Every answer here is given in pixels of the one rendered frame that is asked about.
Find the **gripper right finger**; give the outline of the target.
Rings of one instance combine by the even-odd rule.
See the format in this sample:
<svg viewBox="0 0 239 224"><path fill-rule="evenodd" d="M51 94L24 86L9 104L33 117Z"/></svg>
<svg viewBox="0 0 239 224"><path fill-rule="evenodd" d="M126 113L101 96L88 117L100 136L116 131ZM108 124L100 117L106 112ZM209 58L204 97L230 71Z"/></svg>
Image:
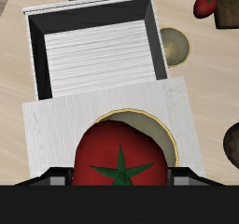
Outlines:
<svg viewBox="0 0 239 224"><path fill-rule="evenodd" d="M196 175L189 167L169 167L168 186L221 186L214 180Z"/></svg>

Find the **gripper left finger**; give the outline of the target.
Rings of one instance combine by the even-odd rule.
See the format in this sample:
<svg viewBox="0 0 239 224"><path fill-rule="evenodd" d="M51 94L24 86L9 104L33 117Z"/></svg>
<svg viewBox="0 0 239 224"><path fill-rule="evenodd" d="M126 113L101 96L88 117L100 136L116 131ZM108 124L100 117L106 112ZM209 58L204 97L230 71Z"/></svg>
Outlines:
<svg viewBox="0 0 239 224"><path fill-rule="evenodd" d="M72 167L50 167L43 175L18 183L18 186L70 186L72 177Z"/></svg>

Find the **red tomato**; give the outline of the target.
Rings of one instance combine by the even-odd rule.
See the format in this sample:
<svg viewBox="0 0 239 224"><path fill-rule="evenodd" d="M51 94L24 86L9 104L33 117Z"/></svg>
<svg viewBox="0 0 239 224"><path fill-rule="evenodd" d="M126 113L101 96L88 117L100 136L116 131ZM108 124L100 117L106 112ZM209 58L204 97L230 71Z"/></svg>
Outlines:
<svg viewBox="0 0 239 224"><path fill-rule="evenodd" d="M92 125L77 146L74 186L164 186L166 182L162 149L123 121Z"/></svg>

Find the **cabinet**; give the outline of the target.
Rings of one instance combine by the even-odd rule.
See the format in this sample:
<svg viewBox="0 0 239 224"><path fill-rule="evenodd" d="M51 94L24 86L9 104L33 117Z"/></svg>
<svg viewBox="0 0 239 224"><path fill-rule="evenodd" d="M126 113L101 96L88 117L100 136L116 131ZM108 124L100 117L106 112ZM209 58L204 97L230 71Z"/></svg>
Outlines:
<svg viewBox="0 0 239 224"><path fill-rule="evenodd" d="M157 117L175 138L178 166L205 175L185 81L174 77L24 104L30 176L53 166L71 167L82 135L99 117L123 108Z"/></svg>

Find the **porcelain bowl with gold rim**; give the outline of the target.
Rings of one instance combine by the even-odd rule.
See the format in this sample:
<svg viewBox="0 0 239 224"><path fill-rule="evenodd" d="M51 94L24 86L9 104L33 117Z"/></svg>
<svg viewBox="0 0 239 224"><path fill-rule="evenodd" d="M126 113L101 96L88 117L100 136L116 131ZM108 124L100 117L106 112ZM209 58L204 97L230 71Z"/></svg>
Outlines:
<svg viewBox="0 0 239 224"><path fill-rule="evenodd" d="M157 117L144 110L123 108L104 114L93 124L107 120L123 121L136 130L150 136L162 149L167 165L169 167L178 166L179 155L175 138Z"/></svg>

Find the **open grey drawer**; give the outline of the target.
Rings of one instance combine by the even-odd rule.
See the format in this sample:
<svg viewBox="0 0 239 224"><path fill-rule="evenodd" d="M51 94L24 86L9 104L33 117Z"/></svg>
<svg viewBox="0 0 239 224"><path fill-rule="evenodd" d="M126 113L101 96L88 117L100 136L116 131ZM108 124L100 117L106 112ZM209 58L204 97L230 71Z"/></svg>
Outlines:
<svg viewBox="0 0 239 224"><path fill-rule="evenodd" d="M153 0L26 7L35 97L168 78Z"/></svg>

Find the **olive bowl with gold rim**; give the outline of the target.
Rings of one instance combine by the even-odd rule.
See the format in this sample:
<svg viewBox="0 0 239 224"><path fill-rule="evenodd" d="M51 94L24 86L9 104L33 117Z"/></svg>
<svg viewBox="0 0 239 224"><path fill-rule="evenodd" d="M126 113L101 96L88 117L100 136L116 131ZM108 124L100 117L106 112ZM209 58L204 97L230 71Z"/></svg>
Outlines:
<svg viewBox="0 0 239 224"><path fill-rule="evenodd" d="M180 30L173 27L161 28L164 53L169 67L185 62L190 55L190 42Z"/></svg>

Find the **dark brown round object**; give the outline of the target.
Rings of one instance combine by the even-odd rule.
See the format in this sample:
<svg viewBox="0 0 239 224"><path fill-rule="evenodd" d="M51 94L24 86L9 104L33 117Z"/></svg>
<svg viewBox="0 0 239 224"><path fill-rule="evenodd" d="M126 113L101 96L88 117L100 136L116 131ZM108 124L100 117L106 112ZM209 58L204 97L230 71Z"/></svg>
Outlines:
<svg viewBox="0 0 239 224"><path fill-rule="evenodd" d="M233 124L225 133L223 149L228 160L239 170L239 122Z"/></svg>

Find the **red strawberry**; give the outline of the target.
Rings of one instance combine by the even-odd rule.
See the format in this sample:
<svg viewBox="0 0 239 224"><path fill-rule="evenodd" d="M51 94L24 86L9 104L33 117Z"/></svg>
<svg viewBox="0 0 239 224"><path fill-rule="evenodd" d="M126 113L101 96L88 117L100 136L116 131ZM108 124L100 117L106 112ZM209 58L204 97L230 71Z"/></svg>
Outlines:
<svg viewBox="0 0 239 224"><path fill-rule="evenodd" d="M196 0L193 6L193 15L197 19L204 19L214 13L217 0Z"/></svg>

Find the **brown wooden board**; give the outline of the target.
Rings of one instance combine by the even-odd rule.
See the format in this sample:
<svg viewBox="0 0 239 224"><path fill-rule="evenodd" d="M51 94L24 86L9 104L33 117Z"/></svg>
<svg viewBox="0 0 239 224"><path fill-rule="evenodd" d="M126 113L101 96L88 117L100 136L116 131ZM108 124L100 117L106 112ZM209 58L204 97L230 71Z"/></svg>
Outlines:
<svg viewBox="0 0 239 224"><path fill-rule="evenodd" d="M239 0L217 0L214 12L218 29L239 29Z"/></svg>

